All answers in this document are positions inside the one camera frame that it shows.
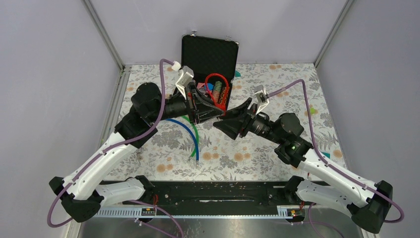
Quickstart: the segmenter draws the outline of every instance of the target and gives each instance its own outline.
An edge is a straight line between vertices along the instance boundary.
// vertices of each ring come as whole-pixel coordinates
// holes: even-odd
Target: gray wall
[[[318,68],[349,167],[391,183],[406,212],[381,238],[420,233],[419,11],[418,0],[356,1]]]
[[[80,0],[2,0],[0,72],[0,237],[60,237],[48,182],[96,150],[118,69]]]
[[[181,36],[240,42],[238,62],[314,62],[346,0],[92,0],[127,64],[181,59]]]

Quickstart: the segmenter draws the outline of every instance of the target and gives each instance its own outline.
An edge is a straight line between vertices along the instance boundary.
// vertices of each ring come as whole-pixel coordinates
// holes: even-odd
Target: black box
[[[182,37],[181,65],[186,65],[193,70],[196,84],[204,83],[206,77],[211,73],[219,73],[227,79],[229,92],[226,109],[232,92],[238,50],[239,43],[235,41],[196,35]],[[211,77],[208,83],[214,85],[216,81],[221,81],[223,86],[226,85],[224,80],[219,77]]]

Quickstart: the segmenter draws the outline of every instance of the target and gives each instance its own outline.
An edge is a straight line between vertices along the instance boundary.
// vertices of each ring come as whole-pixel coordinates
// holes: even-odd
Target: floral tablecloth
[[[166,93],[172,93],[177,72],[165,66]],[[315,67],[310,63],[294,64],[238,64],[241,77],[233,80],[229,108],[254,98],[254,87],[263,84],[268,92],[277,90],[296,79],[302,78],[307,85],[312,109],[315,136],[321,151],[331,154],[331,159],[345,166],[333,122],[318,81]],[[154,82],[160,87],[158,65],[134,65],[124,95],[119,119],[128,113],[131,96],[144,82]],[[309,122],[301,84],[270,99],[264,109],[272,120],[282,113],[296,113],[305,128],[302,137],[309,137]],[[200,135],[200,165],[190,158],[194,143],[188,132],[177,124],[162,121],[158,133],[140,152],[132,154],[114,168],[107,180],[122,180],[145,175],[149,180],[288,180],[292,175],[307,178],[307,173],[282,163],[274,149],[274,143],[252,133],[232,140],[212,127],[214,120],[197,125]]]

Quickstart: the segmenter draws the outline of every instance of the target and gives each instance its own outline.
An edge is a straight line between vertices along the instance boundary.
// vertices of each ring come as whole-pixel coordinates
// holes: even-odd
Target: case lid
[[[182,37],[181,64],[190,67],[200,80],[220,73],[229,81],[235,76],[239,43],[202,36]]]

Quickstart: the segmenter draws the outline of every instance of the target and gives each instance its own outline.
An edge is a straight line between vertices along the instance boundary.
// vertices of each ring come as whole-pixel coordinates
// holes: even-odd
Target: coiled red cable
[[[223,81],[226,84],[226,91],[223,94],[221,103],[218,103],[216,101],[216,99],[214,99],[213,93],[209,90],[209,86],[207,85],[207,83],[209,81],[209,78],[211,78],[211,77],[219,77],[219,78],[223,79]],[[227,79],[223,75],[221,75],[220,73],[211,73],[206,77],[206,79],[204,81],[204,85],[206,86],[207,93],[210,95],[211,99],[213,100],[214,105],[216,107],[222,109],[224,112],[226,112],[226,100],[227,100],[227,95],[229,94],[229,83],[227,82]]]

